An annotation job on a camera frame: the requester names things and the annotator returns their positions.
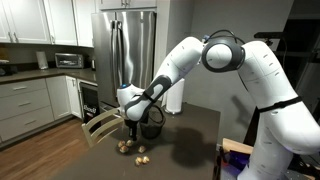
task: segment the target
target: countertop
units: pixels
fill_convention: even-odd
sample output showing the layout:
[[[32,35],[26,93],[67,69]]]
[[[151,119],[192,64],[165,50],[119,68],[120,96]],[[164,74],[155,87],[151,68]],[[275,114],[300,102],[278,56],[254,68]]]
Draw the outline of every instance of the countertop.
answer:
[[[121,154],[118,142],[129,139],[123,125],[53,179],[212,180],[220,112],[186,103],[183,108],[178,115],[164,113],[166,123],[156,139],[140,138]],[[143,154],[137,152],[140,145],[147,149]],[[138,156],[148,156],[150,163],[136,167]]]
[[[17,74],[13,74],[11,76],[1,76],[0,85],[19,82],[19,81],[62,76],[62,75],[79,78],[79,79],[86,80],[93,83],[97,82],[96,73],[95,71],[92,71],[90,68],[87,68],[87,69],[52,68],[52,69],[46,69],[46,70],[23,71],[23,72],[18,72]]]

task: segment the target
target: round food item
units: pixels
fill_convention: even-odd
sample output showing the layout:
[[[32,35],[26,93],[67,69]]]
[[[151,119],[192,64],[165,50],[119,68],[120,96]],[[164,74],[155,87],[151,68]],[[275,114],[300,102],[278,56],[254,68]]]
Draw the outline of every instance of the round food item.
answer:
[[[137,157],[136,160],[134,161],[136,166],[140,166],[143,162],[142,162],[142,158],[141,157]]]
[[[118,147],[122,147],[122,146],[125,146],[126,145],[126,142],[125,141],[119,141],[118,143]]]
[[[140,146],[139,149],[138,149],[139,153],[144,153],[146,150],[147,149],[144,146]]]
[[[120,152],[121,153],[126,153],[126,152],[128,152],[129,151],[129,148],[127,147],[127,146],[122,146],[121,148],[120,148]]]
[[[126,146],[131,147],[133,145],[133,141],[132,140],[128,140],[126,143]]]
[[[144,157],[142,158],[142,162],[143,162],[143,164],[149,163],[149,162],[150,162],[149,157],[148,157],[148,156],[144,156]]]

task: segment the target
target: black cable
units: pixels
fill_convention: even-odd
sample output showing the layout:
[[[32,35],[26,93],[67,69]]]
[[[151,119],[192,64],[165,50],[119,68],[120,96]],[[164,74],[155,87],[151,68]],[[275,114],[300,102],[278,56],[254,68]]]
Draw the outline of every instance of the black cable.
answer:
[[[215,34],[217,34],[217,33],[219,33],[219,32],[228,32],[228,33],[231,34],[232,37],[236,37],[236,35],[235,35],[232,31],[227,30],[227,29],[221,29],[221,30],[218,30],[218,31],[212,33],[209,38],[211,39],[213,35],[215,35]]]
[[[240,39],[239,37],[237,37],[237,36],[230,36],[230,35],[220,35],[220,36],[210,37],[209,39],[214,39],[214,38],[219,38],[219,37],[230,37],[230,38],[234,38],[234,39],[239,40],[242,44],[245,44],[245,42],[244,42],[242,39]]]

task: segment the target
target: cabinet drawer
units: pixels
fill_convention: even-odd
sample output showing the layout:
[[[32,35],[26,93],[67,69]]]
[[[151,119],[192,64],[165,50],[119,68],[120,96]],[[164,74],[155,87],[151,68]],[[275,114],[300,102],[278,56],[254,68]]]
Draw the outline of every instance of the cabinet drawer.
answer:
[[[0,120],[50,105],[47,89],[0,98]]]
[[[0,121],[2,141],[53,122],[51,106]]]
[[[46,88],[47,86],[44,79],[10,83],[0,86],[0,97],[12,96]]]

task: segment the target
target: white wall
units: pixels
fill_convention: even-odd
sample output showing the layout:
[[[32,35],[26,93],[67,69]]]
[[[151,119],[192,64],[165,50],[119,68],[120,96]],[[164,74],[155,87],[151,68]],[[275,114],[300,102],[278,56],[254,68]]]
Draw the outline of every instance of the white wall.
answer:
[[[167,54],[190,36],[194,0],[158,0],[154,75]]]
[[[192,35],[201,39],[229,29],[244,41],[257,32],[283,31],[293,0],[197,0]],[[275,50],[277,42],[271,47]],[[197,66],[186,76],[184,101],[221,112],[218,142],[243,141],[254,103],[236,72],[216,74]]]

